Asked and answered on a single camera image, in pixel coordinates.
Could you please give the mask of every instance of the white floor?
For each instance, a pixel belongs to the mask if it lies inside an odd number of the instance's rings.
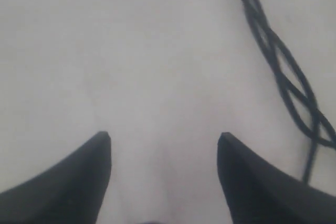
[[[336,126],[334,0],[261,1]],[[0,24],[0,191],[98,130],[113,139],[99,224],[231,223],[223,131],[301,177],[308,140],[240,0],[0,0]],[[320,149],[313,175],[336,195],[333,151]]]

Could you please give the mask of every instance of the black cord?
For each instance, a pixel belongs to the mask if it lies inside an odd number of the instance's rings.
[[[336,149],[336,132],[329,123],[328,119],[318,109],[315,94],[291,52],[286,47],[285,43],[282,42],[282,40],[278,37],[278,35],[269,27],[260,1],[241,1],[244,5],[245,16],[250,26],[251,32],[274,73],[280,95],[287,107],[288,112],[302,133],[311,139],[311,147],[302,178],[302,181],[305,184],[308,184],[318,145],[320,144]],[[282,72],[278,58],[280,55],[284,57],[291,71],[295,74],[296,78],[301,83],[304,93],[295,87],[295,85]],[[305,124],[296,110],[291,94],[309,111],[311,118],[310,126]],[[331,141],[321,137],[321,125],[325,128],[325,131]]]

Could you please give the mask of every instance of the black cable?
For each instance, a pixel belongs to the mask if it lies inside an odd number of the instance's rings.
[[[270,28],[263,7],[259,0],[241,0],[244,5],[245,16],[250,26],[251,32],[271,67],[280,95],[290,113],[292,119],[296,123],[301,132],[311,139],[311,147],[308,154],[306,167],[303,174],[303,182],[309,183],[314,158],[317,152],[318,145],[323,145],[336,149],[336,132],[328,119],[318,109],[318,104],[315,94],[311,86],[295,61],[285,43],[278,37],[278,35]],[[291,71],[301,83],[304,90],[302,93],[282,72],[279,56],[283,56]],[[309,111],[311,118],[311,125],[308,126],[299,115],[291,94],[301,102]],[[325,128],[325,131],[331,141],[321,137],[320,126]]]

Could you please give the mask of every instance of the white surface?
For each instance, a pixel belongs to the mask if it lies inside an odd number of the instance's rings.
[[[261,0],[336,125],[334,0]],[[98,130],[113,169],[98,223],[230,223],[216,143],[230,131],[301,177],[292,122],[240,0],[0,0],[0,191]],[[336,156],[312,184],[336,194]]]

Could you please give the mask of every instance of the gray floor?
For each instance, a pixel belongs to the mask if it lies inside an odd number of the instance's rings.
[[[336,125],[334,0],[261,1]],[[113,139],[99,224],[230,223],[216,173],[223,131],[301,176],[308,141],[240,0],[0,0],[0,9],[0,191],[98,130]],[[312,179],[333,195],[335,163],[320,149]]]

